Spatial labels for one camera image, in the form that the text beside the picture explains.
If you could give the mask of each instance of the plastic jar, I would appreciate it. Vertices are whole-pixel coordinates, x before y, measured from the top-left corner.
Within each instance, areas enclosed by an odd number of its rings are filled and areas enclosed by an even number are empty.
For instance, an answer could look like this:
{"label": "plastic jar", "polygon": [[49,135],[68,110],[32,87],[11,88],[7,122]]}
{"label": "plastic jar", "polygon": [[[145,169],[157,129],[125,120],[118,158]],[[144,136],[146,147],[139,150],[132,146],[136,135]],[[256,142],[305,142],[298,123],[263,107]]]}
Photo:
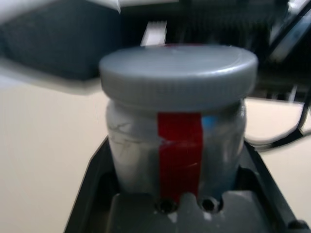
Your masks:
{"label": "plastic jar", "polygon": [[226,46],[139,47],[100,62],[121,190],[219,199],[236,178],[257,58]]}

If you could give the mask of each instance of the black device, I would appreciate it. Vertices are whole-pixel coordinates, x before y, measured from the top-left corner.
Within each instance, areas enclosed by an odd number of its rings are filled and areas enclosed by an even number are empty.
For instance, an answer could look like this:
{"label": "black device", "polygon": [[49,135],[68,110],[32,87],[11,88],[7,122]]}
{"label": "black device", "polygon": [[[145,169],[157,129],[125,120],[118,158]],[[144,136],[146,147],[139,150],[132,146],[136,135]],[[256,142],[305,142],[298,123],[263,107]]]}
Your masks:
{"label": "black device", "polygon": [[194,195],[184,194],[174,206],[145,194],[118,193],[105,140],[90,161],[65,233],[311,233],[306,222],[295,218],[260,155],[248,143],[235,188],[225,192],[219,203],[198,203]]}

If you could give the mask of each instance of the wire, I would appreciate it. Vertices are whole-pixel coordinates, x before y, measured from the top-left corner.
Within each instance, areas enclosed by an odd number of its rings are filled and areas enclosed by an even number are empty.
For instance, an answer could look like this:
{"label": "wire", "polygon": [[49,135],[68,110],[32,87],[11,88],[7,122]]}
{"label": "wire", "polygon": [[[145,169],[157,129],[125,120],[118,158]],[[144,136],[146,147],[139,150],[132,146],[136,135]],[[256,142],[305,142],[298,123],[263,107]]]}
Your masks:
{"label": "wire", "polygon": [[311,104],[311,85],[306,93],[304,105],[301,111],[301,116],[299,122],[295,127],[290,129],[287,133],[280,135],[278,137],[272,138],[266,141],[252,141],[246,140],[251,146],[253,146],[258,152],[268,151],[274,148],[278,148],[301,138],[311,135],[311,131],[302,131],[302,127],[306,122],[308,109]]}

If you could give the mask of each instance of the red stripe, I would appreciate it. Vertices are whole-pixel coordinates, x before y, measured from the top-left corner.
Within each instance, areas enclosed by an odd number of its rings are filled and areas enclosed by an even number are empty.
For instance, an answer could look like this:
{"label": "red stripe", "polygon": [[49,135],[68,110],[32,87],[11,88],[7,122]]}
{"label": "red stripe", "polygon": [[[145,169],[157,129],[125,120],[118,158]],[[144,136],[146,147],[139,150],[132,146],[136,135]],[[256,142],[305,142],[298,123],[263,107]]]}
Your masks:
{"label": "red stripe", "polygon": [[179,202],[185,192],[198,195],[203,130],[200,113],[159,113],[160,192]]}

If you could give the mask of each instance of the screw hole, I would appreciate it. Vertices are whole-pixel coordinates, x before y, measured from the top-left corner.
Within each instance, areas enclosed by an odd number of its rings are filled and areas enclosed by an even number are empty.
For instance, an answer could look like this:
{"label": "screw hole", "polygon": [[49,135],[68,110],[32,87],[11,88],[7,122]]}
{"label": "screw hole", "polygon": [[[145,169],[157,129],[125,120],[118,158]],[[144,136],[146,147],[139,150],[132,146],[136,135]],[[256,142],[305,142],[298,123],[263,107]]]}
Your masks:
{"label": "screw hole", "polygon": [[169,214],[177,209],[177,205],[174,201],[165,199],[160,200],[157,203],[156,208],[163,214]]}
{"label": "screw hole", "polygon": [[223,201],[217,201],[215,198],[206,198],[201,202],[201,208],[209,213],[217,213],[223,207]]}

